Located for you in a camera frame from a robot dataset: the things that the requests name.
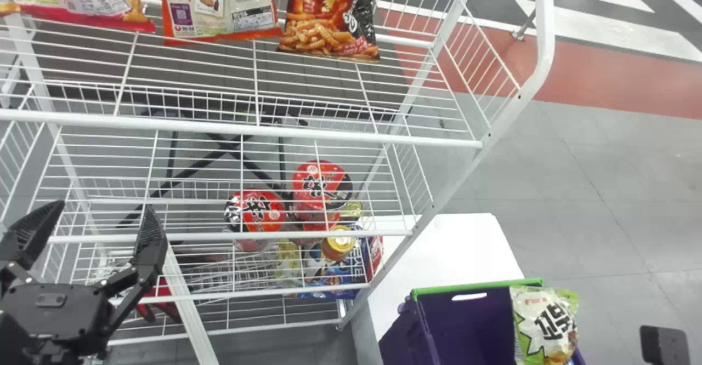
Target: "beverage can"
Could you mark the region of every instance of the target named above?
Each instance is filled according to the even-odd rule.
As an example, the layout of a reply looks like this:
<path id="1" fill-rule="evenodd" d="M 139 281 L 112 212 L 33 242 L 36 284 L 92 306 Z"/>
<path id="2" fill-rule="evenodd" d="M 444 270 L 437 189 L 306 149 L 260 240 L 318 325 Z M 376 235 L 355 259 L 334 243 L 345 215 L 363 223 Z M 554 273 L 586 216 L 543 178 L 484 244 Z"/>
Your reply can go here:
<path id="1" fill-rule="evenodd" d="M 335 231 L 340 230 L 350 230 L 349 227 L 345 225 L 337 225 L 333 228 Z M 356 245 L 356 238 L 354 237 L 331 237 L 324 238 L 321 241 L 321 252 L 324 256 L 330 260 L 334 260 L 338 263 L 346 258 L 346 255 L 353 249 Z"/>

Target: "instant noodle cup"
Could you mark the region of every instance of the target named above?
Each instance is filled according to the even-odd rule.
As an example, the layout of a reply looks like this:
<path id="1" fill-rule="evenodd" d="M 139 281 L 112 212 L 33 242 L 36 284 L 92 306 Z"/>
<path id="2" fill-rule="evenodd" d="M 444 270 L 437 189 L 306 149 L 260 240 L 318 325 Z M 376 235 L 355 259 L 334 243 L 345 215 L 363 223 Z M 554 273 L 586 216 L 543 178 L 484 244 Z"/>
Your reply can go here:
<path id="1" fill-rule="evenodd" d="M 276 232 L 283 228 L 286 210 L 276 193 L 248 188 L 231 195 L 224 219 L 232 232 Z M 239 239 L 236 245 L 241 251 L 262 251 L 273 242 L 272 239 Z"/>
<path id="2" fill-rule="evenodd" d="M 352 191 L 353 183 L 341 166 L 305 162 L 293 174 L 293 211 L 306 231 L 331 230 Z"/>

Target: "red object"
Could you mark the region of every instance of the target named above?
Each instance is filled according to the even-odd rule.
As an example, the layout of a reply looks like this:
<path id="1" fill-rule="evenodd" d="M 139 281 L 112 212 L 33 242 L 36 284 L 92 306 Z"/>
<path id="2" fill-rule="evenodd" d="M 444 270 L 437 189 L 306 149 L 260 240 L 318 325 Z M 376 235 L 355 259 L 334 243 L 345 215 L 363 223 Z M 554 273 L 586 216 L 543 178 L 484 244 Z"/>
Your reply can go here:
<path id="1" fill-rule="evenodd" d="M 383 237 L 368 237 L 366 240 L 369 254 L 363 254 L 363 258 L 366 260 L 366 256 L 370 256 L 371 259 L 370 263 L 366 260 L 366 281 L 370 282 L 373 275 L 378 273 L 378 268 L 383 260 Z"/>
<path id="2" fill-rule="evenodd" d="M 144 296 L 171 296 L 171 289 L 168 287 L 168 282 L 166 282 L 166 278 L 158 278 L 158 285 L 152 287 L 151 290 L 147 292 Z M 173 320 L 173 322 L 183 323 L 183 320 L 181 320 L 180 318 L 178 308 L 176 307 L 176 304 L 174 302 L 159 302 L 149 305 L 136 305 L 136 311 L 139 313 L 139 315 L 141 315 L 141 317 L 144 320 L 150 323 L 156 322 L 156 316 L 154 315 L 153 310 L 151 310 L 151 305 L 158 307 L 158 309 L 160 309 L 161 312 L 166 313 L 166 315 L 170 317 L 171 320 Z"/>
<path id="3" fill-rule="evenodd" d="M 305 162 L 293 174 L 295 216 L 305 222 L 306 231 L 330 230 L 339 221 L 339 208 L 351 198 L 351 190 L 351 180 L 340 166 L 329 161 Z"/>
<path id="4" fill-rule="evenodd" d="M 232 232 L 275 232 L 283 228 L 286 218 L 285 205 L 272 191 L 247 188 L 231 195 L 225 206 L 225 221 Z M 268 240 L 239 239 L 241 251 L 261 251 Z"/>

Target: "purple bin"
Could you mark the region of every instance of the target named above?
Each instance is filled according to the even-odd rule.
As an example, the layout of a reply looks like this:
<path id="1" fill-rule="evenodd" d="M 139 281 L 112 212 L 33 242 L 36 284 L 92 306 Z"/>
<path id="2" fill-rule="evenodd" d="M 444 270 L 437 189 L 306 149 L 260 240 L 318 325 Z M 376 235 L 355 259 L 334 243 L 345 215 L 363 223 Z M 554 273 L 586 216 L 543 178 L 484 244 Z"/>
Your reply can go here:
<path id="1" fill-rule="evenodd" d="M 509 286 L 541 286 L 540 278 L 416 288 L 379 345 L 384 365 L 514 365 Z M 483 298 L 452 300 L 456 295 Z M 586 365 L 578 351 L 573 365 Z"/>

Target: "wire rack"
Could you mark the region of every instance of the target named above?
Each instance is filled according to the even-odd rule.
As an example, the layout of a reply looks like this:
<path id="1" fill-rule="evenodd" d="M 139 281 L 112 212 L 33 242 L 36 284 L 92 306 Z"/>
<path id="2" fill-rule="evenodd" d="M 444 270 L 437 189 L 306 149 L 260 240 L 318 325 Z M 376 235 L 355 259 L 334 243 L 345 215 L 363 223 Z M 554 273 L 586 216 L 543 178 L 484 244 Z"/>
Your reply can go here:
<path id="1" fill-rule="evenodd" d="M 526 81 L 467 0 L 378 0 L 377 63 L 279 53 L 276 40 L 165 46 L 161 2 L 143 2 L 153 35 L 22 15 L 0 26 L 0 224 L 66 202 L 33 272 L 74 284 L 115 272 L 145 205 L 171 241 L 176 268 L 162 277 L 177 277 L 178 293 L 156 290 L 142 303 L 188 304 L 190 329 L 163 312 L 155 323 L 135 313 L 113 345 L 189 337 L 200 352 L 193 327 L 343 327 L 358 306 L 327 293 L 367 298 L 533 98 L 553 55 L 552 0 L 536 0 L 537 63 Z M 465 161 L 437 164 L 437 150 Z M 314 212 L 321 230 L 291 213 L 300 202 L 292 177 L 308 161 L 348 174 L 361 209 L 354 230 L 334 230 L 326 205 Z M 250 188 L 281 198 L 281 230 L 228 227 L 225 203 Z M 405 239 L 369 262 L 362 243 L 388 235 Z M 318 266 L 290 241 L 339 236 L 356 240 L 351 273 L 306 278 Z M 238 246 L 252 239 L 259 251 Z"/>

